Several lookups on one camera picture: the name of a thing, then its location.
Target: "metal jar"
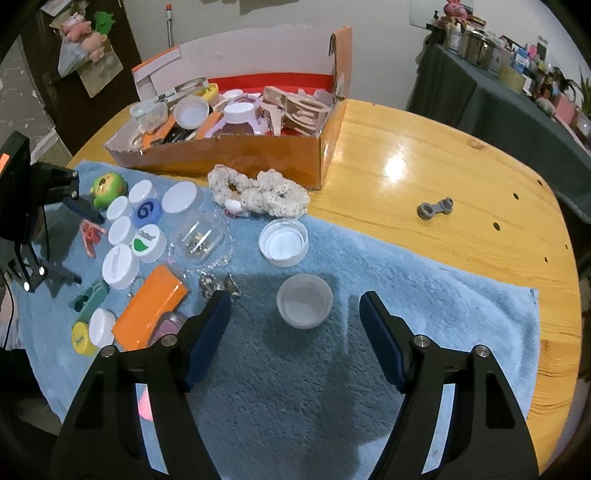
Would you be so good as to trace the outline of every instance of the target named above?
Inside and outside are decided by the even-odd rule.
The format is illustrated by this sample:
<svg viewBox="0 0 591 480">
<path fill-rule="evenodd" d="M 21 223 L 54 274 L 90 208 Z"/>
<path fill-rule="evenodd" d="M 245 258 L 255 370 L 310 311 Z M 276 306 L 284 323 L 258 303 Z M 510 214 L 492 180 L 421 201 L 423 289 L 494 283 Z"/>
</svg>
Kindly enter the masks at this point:
<svg viewBox="0 0 591 480">
<path fill-rule="evenodd" d="M 495 43 L 486 35 L 476 31 L 466 31 L 460 43 L 460 57 L 478 68 L 488 70 L 494 49 Z"/>
</svg>

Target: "bottle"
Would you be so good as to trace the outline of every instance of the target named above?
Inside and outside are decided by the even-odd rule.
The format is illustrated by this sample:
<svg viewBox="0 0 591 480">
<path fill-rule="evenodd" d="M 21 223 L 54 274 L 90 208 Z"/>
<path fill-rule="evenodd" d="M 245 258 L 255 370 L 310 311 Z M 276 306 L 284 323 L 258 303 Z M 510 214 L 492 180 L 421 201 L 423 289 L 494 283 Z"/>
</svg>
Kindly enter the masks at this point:
<svg viewBox="0 0 591 480">
<path fill-rule="evenodd" d="M 449 32 L 449 49 L 458 53 L 460 50 L 460 40 L 462 39 L 462 28 L 459 22 L 450 29 Z"/>
</svg>

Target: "yellow bottle cap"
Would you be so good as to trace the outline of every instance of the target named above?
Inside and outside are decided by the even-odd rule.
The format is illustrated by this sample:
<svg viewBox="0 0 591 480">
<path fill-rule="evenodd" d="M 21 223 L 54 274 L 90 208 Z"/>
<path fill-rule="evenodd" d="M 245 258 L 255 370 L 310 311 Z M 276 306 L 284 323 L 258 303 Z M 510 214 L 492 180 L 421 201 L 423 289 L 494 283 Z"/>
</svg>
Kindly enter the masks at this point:
<svg viewBox="0 0 591 480">
<path fill-rule="evenodd" d="M 87 323 L 76 322 L 72 328 L 72 347 L 81 355 L 93 356 L 96 353 L 96 347 L 90 342 Z"/>
</svg>

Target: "orange box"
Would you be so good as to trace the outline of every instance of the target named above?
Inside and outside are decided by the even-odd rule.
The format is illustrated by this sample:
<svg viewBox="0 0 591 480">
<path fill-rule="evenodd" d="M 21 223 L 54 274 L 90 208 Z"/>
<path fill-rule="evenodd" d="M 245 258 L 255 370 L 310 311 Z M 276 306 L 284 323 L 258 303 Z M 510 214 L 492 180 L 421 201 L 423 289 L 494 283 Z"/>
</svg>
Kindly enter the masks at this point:
<svg viewBox="0 0 591 480">
<path fill-rule="evenodd" d="M 133 296 L 113 335 L 126 350 L 146 348 L 164 312 L 172 312 L 188 290 L 164 265 L 157 266 Z"/>
<path fill-rule="evenodd" d="M 353 33 L 340 25 L 279 25 L 246 28 L 198 38 L 171 48 L 133 69 L 141 100 L 162 95 L 206 76 L 220 93 L 240 88 L 262 92 L 267 85 L 288 92 L 324 89 L 349 96 Z M 131 149 L 135 119 L 105 144 L 118 165 L 157 174 L 204 176 L 220 163 L 249 177 L 273 168 L 308 189 L 324 184 L 346 105 L 339 102 L 316 137 L 224 135 Z"/>
</svg>

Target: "gray plastic part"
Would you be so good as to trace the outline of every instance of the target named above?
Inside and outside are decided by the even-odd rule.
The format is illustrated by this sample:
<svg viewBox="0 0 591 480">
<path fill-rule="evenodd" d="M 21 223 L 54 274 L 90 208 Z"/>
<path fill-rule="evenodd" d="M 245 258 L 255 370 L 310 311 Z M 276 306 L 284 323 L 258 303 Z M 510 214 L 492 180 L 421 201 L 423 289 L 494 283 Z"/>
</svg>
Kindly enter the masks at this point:
<svg viewBox="0 0 591 480">
<path fill-rule="evenodd" d="M 451 197 L 440 200 L 435 204 L 424 202 L 417 207 L 417 213 L 423 220 L 431 220 L 438 213 L 449 215 L 452 210 L 453 200 Z"/>
</svg>

